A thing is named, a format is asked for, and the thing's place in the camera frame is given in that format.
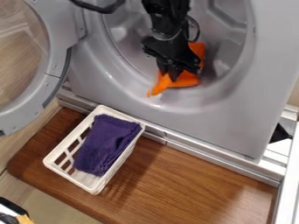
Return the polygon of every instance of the metal frame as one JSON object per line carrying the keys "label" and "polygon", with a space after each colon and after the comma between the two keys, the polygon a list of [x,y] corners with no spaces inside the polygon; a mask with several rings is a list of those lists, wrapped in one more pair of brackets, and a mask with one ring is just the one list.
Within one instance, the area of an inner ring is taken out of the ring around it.
{"label": "metal frame", "polygon": [[279,195],[275,224],[299,223],[299,122],[289,156],[288,169]]}
{"label": "metal frame", "polygon": [[[98,105],[95,102],[74,95],[68,82],[60,89],[58,97],[60,105],[85,114],[89,114]],[[282,116],[294,121],[296,112],[285,110]],[[139,120],[142,120],[147,126],[143,136],[160,144],[167,144],[176,150],[202,158],[271,186],[278,187],[285,176],[289,160],[288,147],[290,147],[290,142],[286,142],[283,146],[286,147],[284,155],[273,145],[269,145],[264,157],[256,161],[250,157],[166,129],[143,119]]]}

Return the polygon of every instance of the door glass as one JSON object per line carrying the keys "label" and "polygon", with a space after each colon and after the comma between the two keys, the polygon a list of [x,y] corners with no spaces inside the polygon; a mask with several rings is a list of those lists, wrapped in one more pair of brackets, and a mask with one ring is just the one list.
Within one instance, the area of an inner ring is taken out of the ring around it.
{"label": "door glass", "polygon": [[22,0],[0,0],[0,109],[42,74],[49,41],[38,15]]}

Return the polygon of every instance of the orange cloth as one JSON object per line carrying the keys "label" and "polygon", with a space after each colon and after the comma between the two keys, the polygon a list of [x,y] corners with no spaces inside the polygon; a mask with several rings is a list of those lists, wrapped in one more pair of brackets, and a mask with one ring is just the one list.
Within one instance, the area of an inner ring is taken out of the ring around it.
{"label": "orange cloth", "polygon": [[[204,43],[192,43],[190,48],[198,55],[201,59],[200,67],[204,67],[204,57],[205,57],[205,44]],[[172,82],[168,74],[162,75],[161,72],[158,72],[157,84],[147,93],[147,96],[150,98],[151,95],[161,94],[168,88],[187,88],[194,87],[199,85],[200,79],[194,73],[189,73],[183,71],[178,77],[176,82]]]}

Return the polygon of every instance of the yellow object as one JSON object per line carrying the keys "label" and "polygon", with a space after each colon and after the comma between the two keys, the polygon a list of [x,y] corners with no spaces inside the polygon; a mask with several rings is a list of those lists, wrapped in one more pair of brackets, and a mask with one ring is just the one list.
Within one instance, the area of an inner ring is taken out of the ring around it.
{"label": "yellow object", "polygon": [[34,222],[32,220],[29,219],[29,217],[25,214],[25,215],[19,215],[17,217],[17,220],[20,224],[34,224]]}
{"label": "yellow object", "polygon": [[[201,59],[200,67],[204,67],[204,57],[205,57],[205,44],[204,43],[193,43],[190,44],[190,48],[198,55]],[[161,94],[164,90],[168,88],[187,88],[199,85],[200,79],[196,74],[183,71],[178,77],[177,81],[173,82],[168,74],[162,75],[158,72],[157,84],[147,93],[150,98],[151,95]]]}

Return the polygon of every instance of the cable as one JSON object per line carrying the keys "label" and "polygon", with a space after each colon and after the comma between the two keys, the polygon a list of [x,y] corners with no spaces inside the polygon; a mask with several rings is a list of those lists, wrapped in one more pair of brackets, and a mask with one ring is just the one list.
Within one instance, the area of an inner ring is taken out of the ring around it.
{"label": "cable", "polygon": [[188,39],[188,41],[189,41],[190,43],[195,43],[195,42],[198,41],[198,38],[199,38],[199,36],[200,36],[200,26],[199,26],[199,23],[198,23],[198,21],[196,21],[193,17],[190,17],[190,16],[186,16],[186,20],[189,21],[189,22],[191,22],[191,23],[192,23],[193,25],[195,25],[196,28],[198,29],[198,31],[197,31],[196,36],[195,36],[194,39],[189,39],[189,38],[187,38],[187,34],[186,34],[186,33],[184,34],[185,37]]}
{"label": "cable", "polygon": [[112,14],[122,4],[124,4],[126,0],[117,0],[116,3],[110,4],[109,6],[107,6],[105,8],[101,8],[99,6],[96,6],[96,5],[90,4],[90,3],[84,3],[84,2],[79,1],[79,0],[69,0],[69,1],[74,3],[75,5],[77,5],[78,7],[81,7],[81,8],[86,9],[86,10],[96,11],[96,12],[99,12],[101,14]]}

